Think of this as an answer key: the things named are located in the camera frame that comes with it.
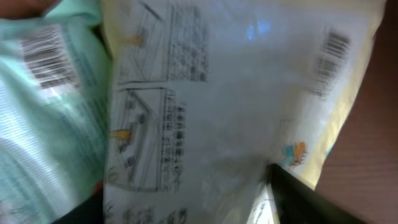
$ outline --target brown wooden surface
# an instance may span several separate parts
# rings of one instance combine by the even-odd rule
[[[389,1],[356,103],[317,191],[368,223],[398,224],[398,5]]]

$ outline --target printed illustration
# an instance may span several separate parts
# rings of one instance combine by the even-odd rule
[[[157,58],[160,40],[164,34],[163,19],[146,3],[137,4],[142,9],[137,35],[127,44],[125,60],[121,67],[121,82],[156,82],[162,81],[162,73],[152,72]]]
[[[139,7],[137,35],[126,41],[119,83],[207,81],[208,31],[200,10],[174,4],[161,14],[143,2]]]
[[[124,208],[114,209],[113,204],[105,204],[106,223],[126,223],[126,224],[187,224],[188,210],[186,208],[170,209],[160,215],[157,213],[156,206],[140,207],[136,204],[125,206]]]
[[[165,51],[167,79],[205,82],[208,74],[208,29],[199,8],[173,5],[169,18]]]
[[[114,202],[108,201],[104,203],[104,222],[106,224],[112,223],[113,218],[114,218]]]
[[[283,163],[288,165],[290,168],[294,168],[303,162],[307,149],[304,142],[298,142],[293,145],[286,146],[284,153],[285,161]]]
[[[127,89],[120,91],[118,98],[118,128],[111,131],[114,156],[110,157],[114,159],[108,161],[112,164],[108,182],[133,191],[170,190],[176,185],[174,175],[182,171],[180,140],[185,126],[174,91]]]

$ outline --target plastic wrapper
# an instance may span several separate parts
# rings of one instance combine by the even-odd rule
[[[0,223],[50,223],[101,181],[110,61],[96,1],[0,20]]]
[[[315,186],[383,1],[103,3],[108,223],[266,223],[268,162]]]

